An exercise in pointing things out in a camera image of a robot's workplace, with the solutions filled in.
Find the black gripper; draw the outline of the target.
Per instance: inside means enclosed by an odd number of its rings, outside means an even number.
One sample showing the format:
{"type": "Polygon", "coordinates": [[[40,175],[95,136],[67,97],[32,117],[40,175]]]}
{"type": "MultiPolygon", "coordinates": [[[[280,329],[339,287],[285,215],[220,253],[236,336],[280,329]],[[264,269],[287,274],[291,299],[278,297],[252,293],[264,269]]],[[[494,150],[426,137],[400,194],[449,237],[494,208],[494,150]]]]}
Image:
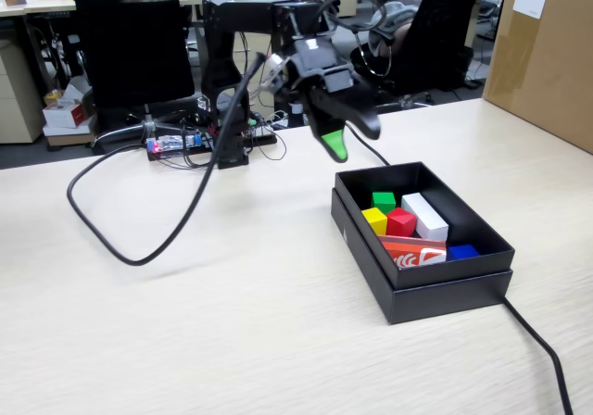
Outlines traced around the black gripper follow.
{"type": "Polygon", "coordinates": [[[305,92],[307,85],[311,89],[306,94],[309,126],[332,160],[347,161],[343,137],[347,122],[366,137],[379,138],[374,93],[337,50],[330,35],[295,39],[284,45],[284,58],[288,59],[284,88],[305,92]]]}

